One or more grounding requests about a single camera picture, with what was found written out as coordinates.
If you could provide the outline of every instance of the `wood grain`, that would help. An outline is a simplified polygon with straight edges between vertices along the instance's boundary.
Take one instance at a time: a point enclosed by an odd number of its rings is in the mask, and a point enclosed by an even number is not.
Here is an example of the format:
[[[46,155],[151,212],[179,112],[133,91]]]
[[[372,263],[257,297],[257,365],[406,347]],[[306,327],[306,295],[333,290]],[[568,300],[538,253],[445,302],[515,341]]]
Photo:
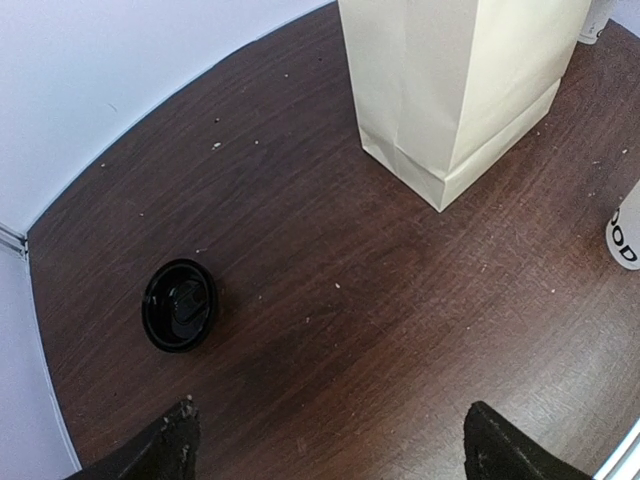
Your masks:
[[[82,461],[192,394],[199,478],[460,479],[484,400],[594,473],[640,413],[640,276],[603,235],[640,177],[639,74],[615,24],[578,46],[552,112],[440,215],[360,149],[335,5],[188,85],[30,232]],[[140,319],[176,257],[222,286],[185,355]]]

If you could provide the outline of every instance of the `paper cup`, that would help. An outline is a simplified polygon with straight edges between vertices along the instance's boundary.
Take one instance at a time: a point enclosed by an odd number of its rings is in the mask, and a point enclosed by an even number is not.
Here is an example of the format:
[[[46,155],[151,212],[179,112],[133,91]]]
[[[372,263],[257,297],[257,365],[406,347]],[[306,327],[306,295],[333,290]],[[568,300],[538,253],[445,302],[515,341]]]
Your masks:
[[[609,251],[620,265],[640,269],[640,183],[613,214],[606,236]]]
[[[615,6],[616,0],[593,0],[578,41],[587,45],[596,43]]]

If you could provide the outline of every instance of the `round black object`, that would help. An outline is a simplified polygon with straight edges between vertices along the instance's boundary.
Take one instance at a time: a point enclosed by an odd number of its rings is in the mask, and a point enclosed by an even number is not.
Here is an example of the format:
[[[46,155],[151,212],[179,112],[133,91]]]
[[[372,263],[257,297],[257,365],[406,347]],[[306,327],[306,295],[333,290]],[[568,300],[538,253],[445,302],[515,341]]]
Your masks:
[[[151,278],[142,300],[142,323],[165,352],[187,352],[209,334],[218,312],[211,274],[193,260],[173,260]]]

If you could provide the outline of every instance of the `black object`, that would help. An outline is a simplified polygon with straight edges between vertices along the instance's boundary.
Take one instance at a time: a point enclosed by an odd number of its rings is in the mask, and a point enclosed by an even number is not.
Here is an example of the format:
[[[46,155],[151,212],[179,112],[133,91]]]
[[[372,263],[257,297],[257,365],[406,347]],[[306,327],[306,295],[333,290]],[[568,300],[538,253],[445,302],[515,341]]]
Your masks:
[[[558,460],[484,402],[464,422],[468,480],[590,480]]]
[[[151,278],[142,301],[142,323],[165,352],[186,352],[204,341],[218,312],[211,274],[193,260],[167,263]]]
[[[183,400],[133,439],[67,480],[194,480],[198,410]]]

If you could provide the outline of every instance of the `paper bag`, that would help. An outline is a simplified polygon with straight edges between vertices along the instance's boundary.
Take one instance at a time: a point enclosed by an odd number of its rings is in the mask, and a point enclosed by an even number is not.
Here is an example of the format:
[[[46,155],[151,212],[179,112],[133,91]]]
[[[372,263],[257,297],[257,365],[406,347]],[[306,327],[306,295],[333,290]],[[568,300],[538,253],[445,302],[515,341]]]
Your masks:
[[[364,149],[442,211],[548,111],[590,0],[339,0]]]

